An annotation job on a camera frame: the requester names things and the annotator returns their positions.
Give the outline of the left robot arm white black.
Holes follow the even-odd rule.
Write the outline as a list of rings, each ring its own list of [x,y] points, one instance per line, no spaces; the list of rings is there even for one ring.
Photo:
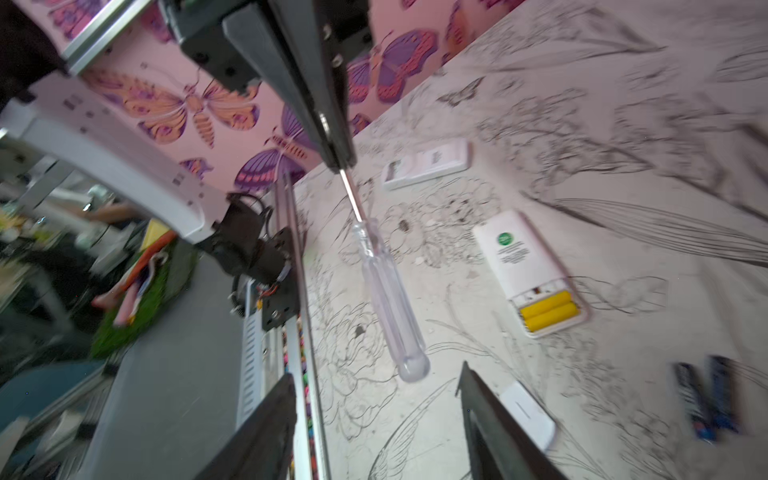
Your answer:
[[[267,82],[327,167],[356,164],[347,122],[350,60],[372,44],[365,1],[164,1],[182,52],[227,90]],[[68,162],[168,225],[235,277],[263,284],[265,329],[296,316],[300,248],[291,230],[262,237],[264,215],[212,189],[138,139],[92,99],[75,69],[15,3],[1,5],[1,128]]]

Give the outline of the small white remote control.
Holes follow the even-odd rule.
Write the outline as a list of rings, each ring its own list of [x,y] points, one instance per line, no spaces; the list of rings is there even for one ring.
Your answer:
[[[577,292],[562,262],[531,220],[519,210],[501,212],[472,228],[474,239],[524,333],[538,339],[587,322],[591,309]],[[520,310],[561,291],[572,294],[580,314],[530,332]]]

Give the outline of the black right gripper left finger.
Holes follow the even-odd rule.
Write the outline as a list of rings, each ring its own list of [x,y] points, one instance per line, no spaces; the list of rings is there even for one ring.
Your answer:
[[[286,479],[297,422],[293,375],[274,385],[196,480]]]

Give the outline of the long white remote control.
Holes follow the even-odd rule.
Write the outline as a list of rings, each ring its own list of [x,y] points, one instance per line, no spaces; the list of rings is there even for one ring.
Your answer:
[[[467,170],[471,165],[471,143],[456,138],[425,150],[406,154],[382,170],[385,190],[397,190]]]

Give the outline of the clear handle screwdriver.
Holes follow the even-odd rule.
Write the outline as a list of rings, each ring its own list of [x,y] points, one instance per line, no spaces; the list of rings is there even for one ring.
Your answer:
[[[356,219],[352,230],[358,239],[371,304],[390,356],[403,381],[420,381],[428,375],[431,363],[395,259],[380,234],[377,221],[366,214],[351,172],[342,170],[340,176]]]

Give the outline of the white battery cover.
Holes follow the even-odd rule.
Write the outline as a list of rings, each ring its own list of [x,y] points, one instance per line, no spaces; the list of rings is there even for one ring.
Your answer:
[[[546,453],[555,440],[557,425],[544,407],[520,381],[506,388],[500,401],[531,441]]]

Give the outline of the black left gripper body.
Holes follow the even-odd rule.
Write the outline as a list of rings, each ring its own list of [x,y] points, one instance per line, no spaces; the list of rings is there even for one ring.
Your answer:
[[[229,90],[295,83],[372,45],[367,1],[161,1],[181,51]]]

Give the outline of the black blue battery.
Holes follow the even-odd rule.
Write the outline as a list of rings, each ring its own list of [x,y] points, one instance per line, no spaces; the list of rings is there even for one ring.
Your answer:
[[[695,368],[688,363],[672,366],[678,393],[697,439],[714,443],[716,432]]]
[[[732,376],[731,360],[719,355],[711,356],[709,366],[714,424],[718,429],[739,434],[740,427],[735,411],[735,383]]]

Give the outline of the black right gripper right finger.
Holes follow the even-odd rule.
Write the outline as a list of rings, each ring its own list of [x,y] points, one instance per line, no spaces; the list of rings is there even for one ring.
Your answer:
[[[462,364],[457,394],[471,479],[566,479],[467,363]]]

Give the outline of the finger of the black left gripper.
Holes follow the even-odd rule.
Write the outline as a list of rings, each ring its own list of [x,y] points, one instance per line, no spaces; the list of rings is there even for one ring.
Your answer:
[[[332,171],[357,162],[347,123],[355,1],[251,1],[222,20],[225,38],[297,115]]]

